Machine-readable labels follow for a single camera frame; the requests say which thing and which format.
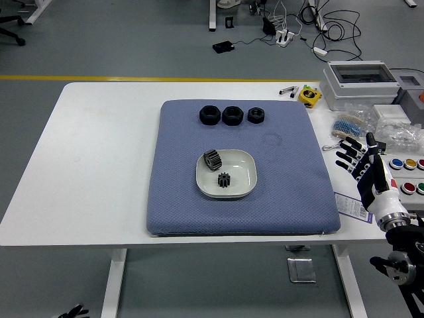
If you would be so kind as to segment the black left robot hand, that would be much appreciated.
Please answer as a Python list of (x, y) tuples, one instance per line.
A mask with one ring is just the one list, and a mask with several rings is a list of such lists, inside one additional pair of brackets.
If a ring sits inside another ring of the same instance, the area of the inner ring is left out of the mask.
[(76, 318), (76, 317), (89, 317), (89, 310), (84, 308), (83, 304), (77, 304), (71, 308), (68, 312), (65, 312), (57, 318)]

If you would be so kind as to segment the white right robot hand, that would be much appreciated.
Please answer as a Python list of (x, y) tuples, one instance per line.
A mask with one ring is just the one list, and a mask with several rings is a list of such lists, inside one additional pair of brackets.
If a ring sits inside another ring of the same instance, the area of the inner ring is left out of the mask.
[(410, 224), (409, 213), (399, 200), (398, 186), (380, 156), (374, 135), (366, 134), (366, 144), (348, 136), (340, 146), (344, 151), (336, 152), (336, 165), (357, 182), (362, 205), (374, 215), (381, 230)]

